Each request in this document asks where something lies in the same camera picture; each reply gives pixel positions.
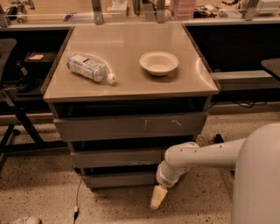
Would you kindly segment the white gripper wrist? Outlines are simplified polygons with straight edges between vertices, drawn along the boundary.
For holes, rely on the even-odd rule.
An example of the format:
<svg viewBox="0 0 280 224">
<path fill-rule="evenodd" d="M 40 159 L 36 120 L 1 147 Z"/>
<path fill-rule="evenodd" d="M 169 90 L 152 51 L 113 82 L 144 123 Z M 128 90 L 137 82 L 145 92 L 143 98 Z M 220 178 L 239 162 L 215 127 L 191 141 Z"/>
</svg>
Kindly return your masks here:
<svg viewBox="0 0 280 224">
<path fill-rule="evenodd" d="M 158 209 L 168 193 L 166 187 L 173 187 L 183 174 L 182 169 L 172 167 L 166 161 L 161 162 L 157 167 L 156 180 L 159 185 L 156 185 L 150 201 L 150 207 L 154 210 Z"/>
</svg>

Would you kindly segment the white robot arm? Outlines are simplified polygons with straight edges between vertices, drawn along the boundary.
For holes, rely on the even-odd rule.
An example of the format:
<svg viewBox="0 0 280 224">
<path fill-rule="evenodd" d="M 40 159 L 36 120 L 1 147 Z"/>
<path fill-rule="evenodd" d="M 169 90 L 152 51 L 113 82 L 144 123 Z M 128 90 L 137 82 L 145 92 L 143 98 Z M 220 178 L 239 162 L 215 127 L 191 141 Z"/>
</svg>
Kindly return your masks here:
<svg viewBox="0 0 280 224">
<path fill-rule="evenodd" d="M 157 167 L 150 207 L 159 208 L 167 190 L 196 166 L 234 170 L 231 224 L 280 224 L 280 123 L 248 137 L 200 147 L 173 145 Z"/>
</svg>

